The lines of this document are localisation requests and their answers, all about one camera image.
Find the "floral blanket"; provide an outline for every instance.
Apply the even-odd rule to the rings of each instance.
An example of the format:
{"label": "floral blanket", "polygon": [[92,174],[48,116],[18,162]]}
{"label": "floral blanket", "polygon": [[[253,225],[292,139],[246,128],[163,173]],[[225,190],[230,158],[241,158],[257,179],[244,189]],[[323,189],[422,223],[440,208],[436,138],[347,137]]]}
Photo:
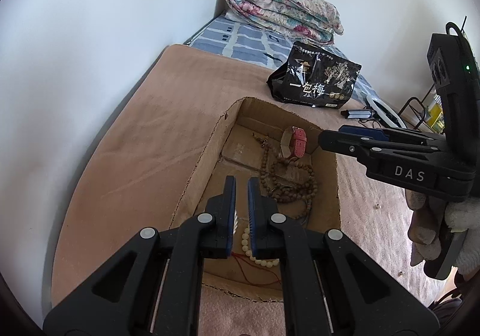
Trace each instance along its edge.
{"label": "floral blanket", "polygon": [[325,0],[226,0],[240,20],[294,40],[332,45],[343,34],[337,8]]}

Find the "blue plaid bed sheet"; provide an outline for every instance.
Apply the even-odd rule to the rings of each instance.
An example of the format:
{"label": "blue plaid bed sheet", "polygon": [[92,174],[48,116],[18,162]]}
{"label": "blue plaid bed sheet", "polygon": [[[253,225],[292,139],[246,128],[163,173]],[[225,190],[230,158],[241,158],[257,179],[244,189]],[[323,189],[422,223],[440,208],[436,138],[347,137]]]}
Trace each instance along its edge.
{"label": "blue plaid bed sheet", "polygon": [[[278,33],[233,22],[220,15],[186,44],[196,49],[275,70],[287,60],[293,41]],[[347,59],[336,46],[323,48]],[[369,94],[378,97],[360,74],[353,89],[352,99],[366,104],[366,96]]]}

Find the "glove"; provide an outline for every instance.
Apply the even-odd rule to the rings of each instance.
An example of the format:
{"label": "glove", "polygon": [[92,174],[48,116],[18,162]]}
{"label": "glove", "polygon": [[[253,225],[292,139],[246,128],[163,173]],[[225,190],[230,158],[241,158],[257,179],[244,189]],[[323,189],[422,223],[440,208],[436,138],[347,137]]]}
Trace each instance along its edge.
{"label": "glove", "polygon": [[410,265],[416,266],[423,260],[434,260],[440,255],[438,232],[445,216],[452,232],[468,230],[454,266],[462,275],[476,271],[480,266],[480,198],[446,203],[410,190],[405,190],[405,198],[408,207],[413,210],[409,228],[409,239],[413,242]]}

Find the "silver screw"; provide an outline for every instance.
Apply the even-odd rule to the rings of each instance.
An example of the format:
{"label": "silver screw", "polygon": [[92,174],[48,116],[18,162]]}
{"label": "silver screw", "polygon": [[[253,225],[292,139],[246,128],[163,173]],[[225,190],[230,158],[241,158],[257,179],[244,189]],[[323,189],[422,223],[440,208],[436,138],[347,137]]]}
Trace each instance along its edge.
{"label": "silver screw", "polygon": [[332,240],[338,241],[342,239],[343,233],[338,229],[332,229],[328,232],[328,237],[330,237]]}
{"label": "silver screw", "polygon": [[152,238],[155,235],[155,229],[153,227],[144,227],[140,231],[141,238]]}
{"label": "silver screw", "polygon": [[212,214],[209,213],[202,213],[197,217],[198,222],[201,223],[209,223],[213,220]]}
{"label": "silver screw", "polygon": [[286,216],[280,213],[272,214],[270,219],[275,223],[284,223],[287,220]]}

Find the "black plastic bag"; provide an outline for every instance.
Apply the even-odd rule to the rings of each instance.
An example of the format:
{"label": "black plastic bag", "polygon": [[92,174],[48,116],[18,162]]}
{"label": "black plastic bag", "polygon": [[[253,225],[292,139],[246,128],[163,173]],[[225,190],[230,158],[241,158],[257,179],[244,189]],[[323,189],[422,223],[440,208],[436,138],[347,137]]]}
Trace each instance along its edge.
{"label": "black plastic bag", "polygon": [[295,42],[267,84],[272,97],[282,103],[340,108],[352,96],[360,69],[321,47]]}

